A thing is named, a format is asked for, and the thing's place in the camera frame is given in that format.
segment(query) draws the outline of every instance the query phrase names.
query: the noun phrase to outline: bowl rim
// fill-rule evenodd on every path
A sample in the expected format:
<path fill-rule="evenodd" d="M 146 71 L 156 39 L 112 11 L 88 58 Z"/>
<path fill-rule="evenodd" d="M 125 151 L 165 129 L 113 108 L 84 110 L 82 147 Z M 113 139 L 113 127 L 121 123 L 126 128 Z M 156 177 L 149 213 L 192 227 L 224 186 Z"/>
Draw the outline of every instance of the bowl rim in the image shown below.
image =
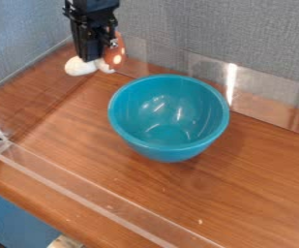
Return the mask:
<path fill-rule="evenodd" d="M 221 105 L 222 118 L 221 118 L 221 122 L 220 122 L 217 128 L 214 129 L 214 131 L 208 136 L 205 136 L 202 139 L 198 139 L 194 142 L 174 144 L 174 145 L 154 144 L 154 143 L 145 142 L 145 141 L 137 139 L 136 137 L 133 137 L 128 132 L 125 132 L 125 130 L 117 124 L 116 118 L 112 114 L 112 109 L 113 109 L 114 101 L 116 101 L 118 95 L 129 87 L 132 87 L 134 84 L 142 83 L 145 80 L 153 79 L 153 78 L 182 78 L 182 79 L 198 84 L 201 87 L 204 87 L 214 95 L 214 97 L 218 100 L 218 103 Z M 113 95 L 109 99 L 109 102 L 108 102 L 106 118 L 108 118 L 109 125 L 110 125 L 112 129 L 114 130 L 114 132 L 121 136 L 121 138 L 126 142 L 133 143 L 137 146 L 141 146 L 142 148 L 154 149 L 154 150 L 165 150 L 165 151 L 166 150 L 188 150 L 188 149 L 193 149 L 196 147 L 200 147 L 204 144 L 209 144 L 224 133 L 224 131 L 228 127 L 228 124 L 229 124 L 229 107 L 228 107 L 228 104 L 226 104 L 226 101 L 225 101 L 222 95 L 204 81 L 201 81 L 193 77 L 186 77 L 186 76 L 180 76 L 180 75 L 173 75 L 173 74 L 158 74 L 158 75 L 153 75 L 153 76 L 148 76 L 148 77 L 138 77 L 137 79 L 128 82 L 125 85 L 122 85 L 116 90 L 116 92 L 113 93 Z"/>

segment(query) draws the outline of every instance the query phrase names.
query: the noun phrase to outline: wooden table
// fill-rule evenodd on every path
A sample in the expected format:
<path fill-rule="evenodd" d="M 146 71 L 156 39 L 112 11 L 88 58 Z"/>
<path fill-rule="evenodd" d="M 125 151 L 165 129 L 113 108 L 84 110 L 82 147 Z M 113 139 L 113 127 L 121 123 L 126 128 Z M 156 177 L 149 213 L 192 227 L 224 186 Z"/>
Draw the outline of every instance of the wooden table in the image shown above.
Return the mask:
<path fill-rule="evenodd" d="M 197 157 L 152 162 L 106 123 L 108 99 L 132 78 L 68 77 L 70 55 L 66 46 L 0 87 L 9 138 L 222 247 L 299 248 L 299 134 L 232 112 L 226 132 Z M 121 73 L 134 77 L 161 70 L 128 63 Z M 1 162 L 0 195 L 88 247 L 156 247 Z"/>

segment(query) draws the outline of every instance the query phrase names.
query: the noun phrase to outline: gray wall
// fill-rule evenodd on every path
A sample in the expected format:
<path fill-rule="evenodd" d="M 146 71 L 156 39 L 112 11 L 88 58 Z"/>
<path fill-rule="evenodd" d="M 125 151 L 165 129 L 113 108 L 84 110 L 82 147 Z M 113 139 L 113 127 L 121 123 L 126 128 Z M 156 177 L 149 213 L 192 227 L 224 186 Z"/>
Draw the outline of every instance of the gray wall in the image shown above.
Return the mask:
<path fill-rule="evenodd" d="M 189 51 L 299 81 L 299 0 L 122 0 L 117 15 L 148 62 L 182 71 Z"/>
<path fill-rule="evenodd" d="M 62 0 L 0 0 L 0 80 L 68 35 Z"/>

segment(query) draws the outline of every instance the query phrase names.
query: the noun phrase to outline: blue bowl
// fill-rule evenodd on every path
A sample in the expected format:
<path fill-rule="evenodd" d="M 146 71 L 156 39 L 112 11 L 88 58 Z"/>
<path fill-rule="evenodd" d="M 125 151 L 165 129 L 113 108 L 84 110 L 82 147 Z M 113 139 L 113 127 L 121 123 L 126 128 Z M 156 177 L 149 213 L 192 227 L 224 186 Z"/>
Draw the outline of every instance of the blue bowl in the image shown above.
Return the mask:
<path fill-rule="evenodd" d="M 178 162 L 197 155 L 229 122 L 226 102 L 209 85 L 177 75 L 142 77 L 108 104 L 114 132 L 145 157 Z"/>

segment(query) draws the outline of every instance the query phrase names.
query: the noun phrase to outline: orange object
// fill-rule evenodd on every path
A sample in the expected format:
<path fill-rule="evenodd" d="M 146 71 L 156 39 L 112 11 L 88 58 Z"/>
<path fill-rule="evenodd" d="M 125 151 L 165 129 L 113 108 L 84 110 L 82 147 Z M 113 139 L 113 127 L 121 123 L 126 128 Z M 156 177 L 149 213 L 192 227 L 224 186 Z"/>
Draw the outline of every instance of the orange object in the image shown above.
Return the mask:
<path fill-rule="evenodd" d="M 121 34 L 118 32 L 114 32 L 114 37 L 117 39 L 117 47 L 116 48 L 105 47 L 104 50 L 104 61 L 108 64 L 109 70 L 117 70 L 121 67 L 125 60 L 125 48 L 124 48 Z"/>

